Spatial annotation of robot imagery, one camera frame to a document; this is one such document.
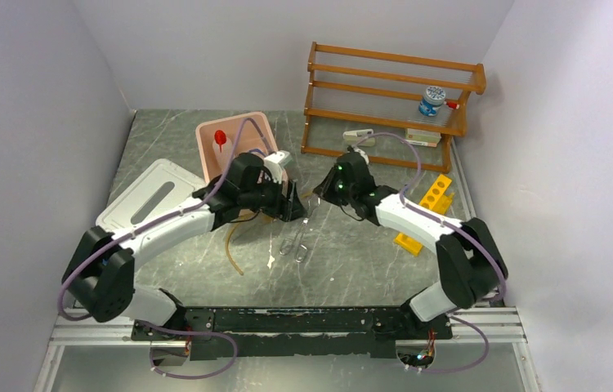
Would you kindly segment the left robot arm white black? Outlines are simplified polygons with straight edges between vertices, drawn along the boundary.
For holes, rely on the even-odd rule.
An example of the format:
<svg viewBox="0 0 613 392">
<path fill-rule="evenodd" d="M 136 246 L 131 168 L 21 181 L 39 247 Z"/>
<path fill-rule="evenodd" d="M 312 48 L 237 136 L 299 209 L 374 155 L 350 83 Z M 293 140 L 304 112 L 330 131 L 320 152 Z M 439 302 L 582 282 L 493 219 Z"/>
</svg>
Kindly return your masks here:
<svg viewBox="0 0 613 392">
<path fill-rule="evenodd" d="M 187 239 L 243 222 L 241 212 L 286 222 L 304 216 L 285 171 L 291 159 L 283 150 L 266 157 L 241 153 L 220 176 L 161 215 L 114 231 L 91 227 L 63 275 L 59 296 L 70 293 L 98 323 L 128 317 L 153 324 L 165 339 L 178 338 L 187 329 L 185 306 L 165 289 L 137 285 L 136 271 Z"/>
</svg>

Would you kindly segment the blue safety glasses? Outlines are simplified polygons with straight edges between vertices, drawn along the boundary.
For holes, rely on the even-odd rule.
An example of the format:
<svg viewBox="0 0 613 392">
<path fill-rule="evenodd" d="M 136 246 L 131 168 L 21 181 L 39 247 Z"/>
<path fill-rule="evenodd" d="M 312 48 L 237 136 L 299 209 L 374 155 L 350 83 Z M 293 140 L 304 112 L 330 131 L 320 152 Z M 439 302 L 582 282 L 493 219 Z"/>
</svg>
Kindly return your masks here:
<svg viewBox="0 0 613 392">
<path fill-rule="evenodd" d="M 245 145 L 244 151 L 265 158 L 270 152 L 270 146 L 261 140 L 254 140 L 252 143 Z"/>
</svg>

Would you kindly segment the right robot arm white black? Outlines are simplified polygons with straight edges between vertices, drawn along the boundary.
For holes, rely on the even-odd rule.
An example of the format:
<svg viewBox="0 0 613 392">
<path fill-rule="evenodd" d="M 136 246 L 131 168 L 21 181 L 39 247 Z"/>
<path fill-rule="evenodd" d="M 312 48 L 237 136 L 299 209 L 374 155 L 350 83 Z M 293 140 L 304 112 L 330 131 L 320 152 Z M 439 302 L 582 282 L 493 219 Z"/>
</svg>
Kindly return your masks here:
<svg viewBox="0 0 613 392">
<path fill-rule="evenodd" d="M 407 336 L 422 337 L 435 317 L 505 290 L 508 269 L 483 220 L 437 214 L 398 189 L 376 184 L 363 154 L 350 150 L 340 156 L 313 192 L 327 203 L 352 207 L 360 221 L 407 235 L 436 256 L 438 279 L 407 300 L 410 310 L 400 318 Z"/>
</svg>

